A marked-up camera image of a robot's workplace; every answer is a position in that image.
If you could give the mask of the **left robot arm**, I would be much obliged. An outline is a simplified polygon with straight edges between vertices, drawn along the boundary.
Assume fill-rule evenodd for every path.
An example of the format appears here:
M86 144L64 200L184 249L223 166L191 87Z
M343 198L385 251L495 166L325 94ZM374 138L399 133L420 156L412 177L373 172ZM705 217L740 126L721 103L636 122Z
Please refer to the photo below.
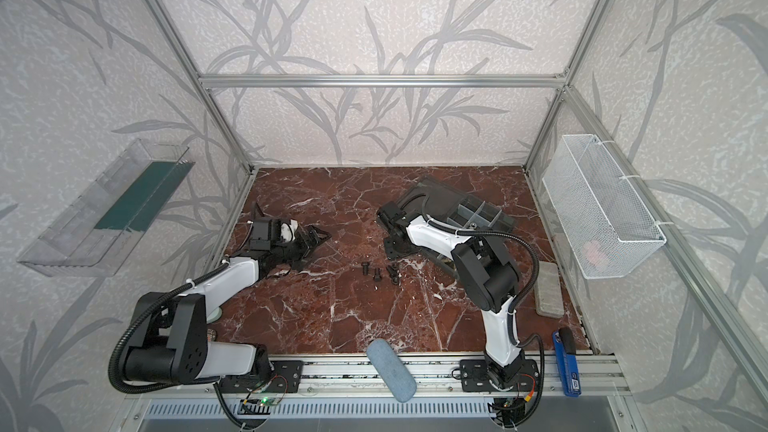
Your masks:
M125 394L173 386L217 384L244 376L268 384L274 369L263 345L212 341L208 320L225 302L281 266L299 269L330 233L294 220L251 221L243 243L221 265L168 292L150 292L136 303L126 331L111 353L107 375Z

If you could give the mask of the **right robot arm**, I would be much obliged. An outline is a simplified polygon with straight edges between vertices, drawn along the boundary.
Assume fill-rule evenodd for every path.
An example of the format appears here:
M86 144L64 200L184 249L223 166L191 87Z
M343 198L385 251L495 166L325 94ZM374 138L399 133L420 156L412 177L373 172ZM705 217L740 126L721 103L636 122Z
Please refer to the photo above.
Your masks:
M395 202L380 207L377 220L397 255L430 251L451 260L465 295L482 312L488 373L505 388L521 371L530 342L518 338L516 311L539 277L534 248L509 232L455 226Z

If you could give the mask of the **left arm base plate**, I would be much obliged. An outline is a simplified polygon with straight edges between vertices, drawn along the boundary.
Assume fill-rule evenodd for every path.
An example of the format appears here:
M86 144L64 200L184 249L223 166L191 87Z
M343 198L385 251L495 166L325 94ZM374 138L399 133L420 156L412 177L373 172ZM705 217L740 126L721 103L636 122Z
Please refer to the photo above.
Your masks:
M299 390L304 362L301 360L277 360L271 362L272 370L259 374L226 376L220 381L224 394L272 393L294 394Z

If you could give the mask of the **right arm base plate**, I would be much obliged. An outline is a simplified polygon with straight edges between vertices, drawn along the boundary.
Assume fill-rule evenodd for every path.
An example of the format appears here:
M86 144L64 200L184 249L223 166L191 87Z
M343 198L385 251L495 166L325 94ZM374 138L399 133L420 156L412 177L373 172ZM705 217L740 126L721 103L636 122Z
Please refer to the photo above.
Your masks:
M529 393L538 387L540 373L533 359L518 357L507 366L465 359L459 362L459 377L464 392Z

